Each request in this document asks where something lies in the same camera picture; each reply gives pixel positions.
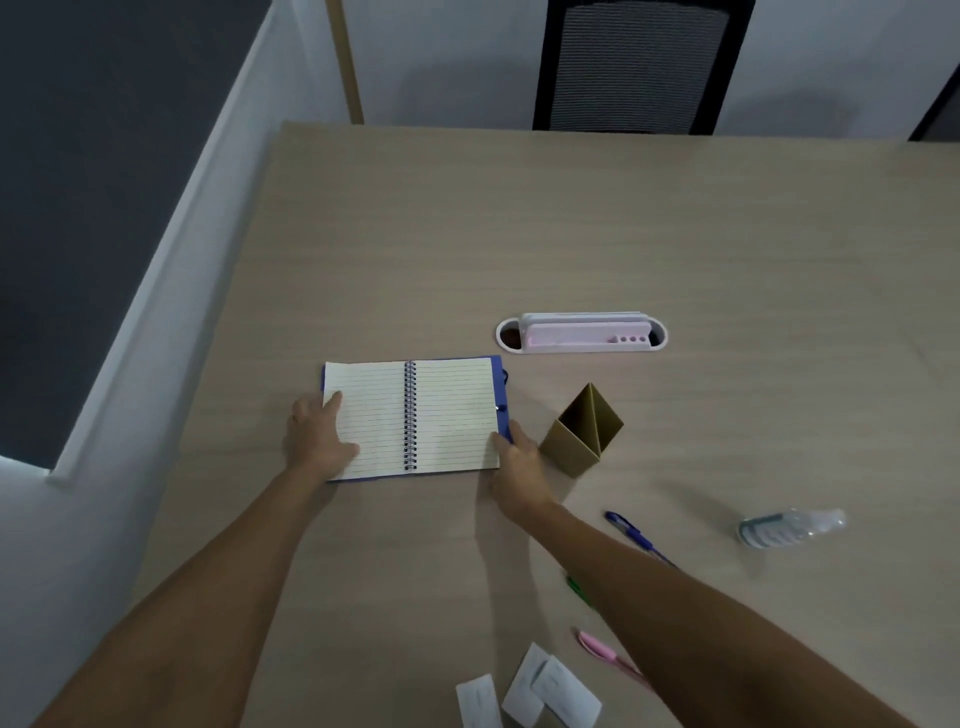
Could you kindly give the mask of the person's left forearm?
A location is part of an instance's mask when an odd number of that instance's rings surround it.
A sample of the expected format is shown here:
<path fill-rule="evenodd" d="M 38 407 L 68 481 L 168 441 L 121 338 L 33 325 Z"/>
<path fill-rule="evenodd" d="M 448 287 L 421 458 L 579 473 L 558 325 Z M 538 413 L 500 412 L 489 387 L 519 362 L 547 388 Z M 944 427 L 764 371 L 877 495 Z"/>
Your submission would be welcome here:
<path fill-rule="evenodd" d="M 238 728 L 329 479 L 283 469 L 103 636 L 30 728 Z"/>

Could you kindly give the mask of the gold folded paper pen holder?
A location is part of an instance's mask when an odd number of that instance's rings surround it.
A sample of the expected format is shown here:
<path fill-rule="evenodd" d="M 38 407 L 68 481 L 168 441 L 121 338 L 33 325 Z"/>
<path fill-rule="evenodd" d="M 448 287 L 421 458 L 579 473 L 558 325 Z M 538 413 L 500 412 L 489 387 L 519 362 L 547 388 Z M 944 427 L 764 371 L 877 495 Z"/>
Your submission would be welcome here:
<path fill-rule="evenodd" d="M 601 461 L 623 427 L 624 421 L 590 382 L 552 422 L 538 449 L 559 472 L 576 480 Z"/>

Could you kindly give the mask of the person's left hand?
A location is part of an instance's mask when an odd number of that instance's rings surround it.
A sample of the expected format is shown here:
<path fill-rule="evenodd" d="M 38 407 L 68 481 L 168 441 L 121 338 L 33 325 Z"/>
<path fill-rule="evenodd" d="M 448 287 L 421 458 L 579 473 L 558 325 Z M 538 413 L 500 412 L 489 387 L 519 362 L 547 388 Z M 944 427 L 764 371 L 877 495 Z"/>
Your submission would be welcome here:
<path fill-rule="evenodd" d="M 331 446 L 341 440 L 337 419 L 343 401 L 340 391 L 329 399 L 321 394 L 302 395 L 292 405 L 287 419 L 283 450 L 286 471 L 322 485 L 338 477 L 344 468 L 331 467 Z"/>

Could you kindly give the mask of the white oval tray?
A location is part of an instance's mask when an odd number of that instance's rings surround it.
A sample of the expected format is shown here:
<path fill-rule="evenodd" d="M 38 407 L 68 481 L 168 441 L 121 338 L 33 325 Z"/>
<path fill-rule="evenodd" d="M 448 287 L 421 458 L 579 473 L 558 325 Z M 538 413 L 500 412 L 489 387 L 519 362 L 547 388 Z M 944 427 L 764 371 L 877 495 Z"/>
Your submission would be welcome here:
<path fill-rule="evenodd" d="M 632 354 L 664 349 L 669 334 L 638 311 L 528 312 L 500 321 L 494 338 L 516 355 Z"/>

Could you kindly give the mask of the blue pen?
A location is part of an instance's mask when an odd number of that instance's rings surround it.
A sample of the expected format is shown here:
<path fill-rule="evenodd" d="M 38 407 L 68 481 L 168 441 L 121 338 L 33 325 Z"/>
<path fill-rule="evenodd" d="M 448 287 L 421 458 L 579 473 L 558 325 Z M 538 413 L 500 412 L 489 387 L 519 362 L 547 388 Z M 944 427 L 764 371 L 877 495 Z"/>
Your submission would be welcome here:
<path fill-rule="evenodd" d="M 654 543 L 642 533 L 640 528 L 633 525 L 625 516 L 614 511 L 605 511 L 604 519 L 642 552 L 661 563 L 678 568 L 677 564 L 674 564 L 663 552 L 657 549 Z"/>

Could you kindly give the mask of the black mesh office chair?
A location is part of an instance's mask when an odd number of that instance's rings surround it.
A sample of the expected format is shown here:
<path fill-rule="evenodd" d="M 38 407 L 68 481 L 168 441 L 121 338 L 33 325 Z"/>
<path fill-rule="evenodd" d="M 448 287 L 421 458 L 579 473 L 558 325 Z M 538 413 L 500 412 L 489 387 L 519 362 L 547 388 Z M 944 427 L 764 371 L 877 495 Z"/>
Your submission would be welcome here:
<path fill-rule="evenodd" d="M 756 0 L 548 0 L 535 131 L 711 136 Z"/>

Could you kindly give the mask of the wooden post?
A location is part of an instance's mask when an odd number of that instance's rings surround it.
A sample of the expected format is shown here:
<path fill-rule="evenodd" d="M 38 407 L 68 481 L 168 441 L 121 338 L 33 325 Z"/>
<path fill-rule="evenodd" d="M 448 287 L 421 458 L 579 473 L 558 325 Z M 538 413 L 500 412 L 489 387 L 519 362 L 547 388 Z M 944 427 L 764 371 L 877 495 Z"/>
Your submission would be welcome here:
<path fill-rule="evenodd" d="M 365 124 L 364 111 L 354 66 L 354 54 L 343 0 L 323 0 L 337 58 L 342 92 L 349 121 L 352 125 Z"/>

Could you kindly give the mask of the pink pen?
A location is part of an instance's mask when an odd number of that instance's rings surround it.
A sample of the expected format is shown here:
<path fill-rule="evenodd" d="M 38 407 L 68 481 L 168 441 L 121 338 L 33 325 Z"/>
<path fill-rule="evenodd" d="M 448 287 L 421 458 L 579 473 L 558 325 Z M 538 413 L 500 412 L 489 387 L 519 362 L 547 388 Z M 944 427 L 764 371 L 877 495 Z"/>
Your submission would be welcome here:
<path fill-rule="evenodd" d="M 639 684 L 646 687 L 650 686 L 643 673 L 629 659 L 621 656 L 617 650 L 582 629 L 575 628 L 573 635 L 580 647 L 596 660 L 629 675 L 632 680 Z"/>

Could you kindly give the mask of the clear plastic bottle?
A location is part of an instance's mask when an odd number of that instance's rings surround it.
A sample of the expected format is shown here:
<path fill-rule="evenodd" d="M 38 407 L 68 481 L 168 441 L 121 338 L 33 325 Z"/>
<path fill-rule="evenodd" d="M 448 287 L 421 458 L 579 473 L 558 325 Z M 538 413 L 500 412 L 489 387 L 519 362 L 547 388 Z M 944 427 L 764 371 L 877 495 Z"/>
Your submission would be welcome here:
<path fill-rule="evenodd" d="M 740 543 L 755 550 L 798 546 L 820 536 L 840 531 L 849 519 L 843 509 L 787 509 L 767 516 L 741 520 L 735 534 Z"/>

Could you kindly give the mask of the person's right forearm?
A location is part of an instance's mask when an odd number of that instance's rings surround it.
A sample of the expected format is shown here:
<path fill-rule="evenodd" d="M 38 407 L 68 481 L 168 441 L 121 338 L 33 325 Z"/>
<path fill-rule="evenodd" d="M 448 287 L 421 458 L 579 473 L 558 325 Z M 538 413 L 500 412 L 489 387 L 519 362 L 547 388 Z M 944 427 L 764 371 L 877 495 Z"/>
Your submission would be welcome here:
<path fill-rule="evenodd" d="M 515 522 L 585 592 L 683 728 L 917 728 L 754 610 L 556 502 Z"/>

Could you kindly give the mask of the blue spiral lined notebook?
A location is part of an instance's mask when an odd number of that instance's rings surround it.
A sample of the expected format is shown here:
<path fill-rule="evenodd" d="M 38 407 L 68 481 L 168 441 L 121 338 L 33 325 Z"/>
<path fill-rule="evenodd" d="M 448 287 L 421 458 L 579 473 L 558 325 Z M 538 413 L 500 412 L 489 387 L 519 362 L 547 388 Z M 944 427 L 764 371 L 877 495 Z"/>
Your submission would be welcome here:
<path fill-rule="evenodd" d="M 338 435 L 360 449 L 338 480 L 497 469 L 491 437 L 510 437 L 508 378 L 499 355 L 326 362 L 323 398 L 342 394 Z"/>

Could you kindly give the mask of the person's right hand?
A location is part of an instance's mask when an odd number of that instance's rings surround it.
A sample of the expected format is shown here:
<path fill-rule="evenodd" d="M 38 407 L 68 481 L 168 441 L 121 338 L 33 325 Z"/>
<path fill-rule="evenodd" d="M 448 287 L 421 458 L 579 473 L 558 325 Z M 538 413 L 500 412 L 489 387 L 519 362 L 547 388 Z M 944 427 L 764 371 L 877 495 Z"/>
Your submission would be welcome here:
<path fill-rule="evenodd" d="M 507 469 L 499 469 L 490 480 L 493 500 L 500 511 L 526 532 L 546 512 L 560 503 L 546 477 L 537 444 L 525 433 L 521 424 L 510 419 L 509 438 L 514 444 L 514 460 Z"/>

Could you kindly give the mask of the white paper card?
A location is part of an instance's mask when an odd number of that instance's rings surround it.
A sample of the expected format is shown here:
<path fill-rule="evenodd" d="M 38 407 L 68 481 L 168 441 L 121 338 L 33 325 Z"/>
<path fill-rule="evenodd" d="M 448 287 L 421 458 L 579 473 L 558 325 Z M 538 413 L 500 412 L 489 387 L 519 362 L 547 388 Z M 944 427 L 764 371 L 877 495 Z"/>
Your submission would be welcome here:
<path fill-rule="evenodd" d="M 462 728 L 503 728 L 494 677 L 484 674 L 456 685 Z"/>
<path fill-rule="evenodd" d="M 533 684 L 550 657 L 546 650 L 531 642 L 502 699 L 503 713 L 520 728 L 536 728 L 546 708 Z"/>
<path fill-rule="evenodd" d="M 531 691 L 563 728 L 594 728 L 602 711 L 601 701 L 554 656 L 535 674 Z"/>

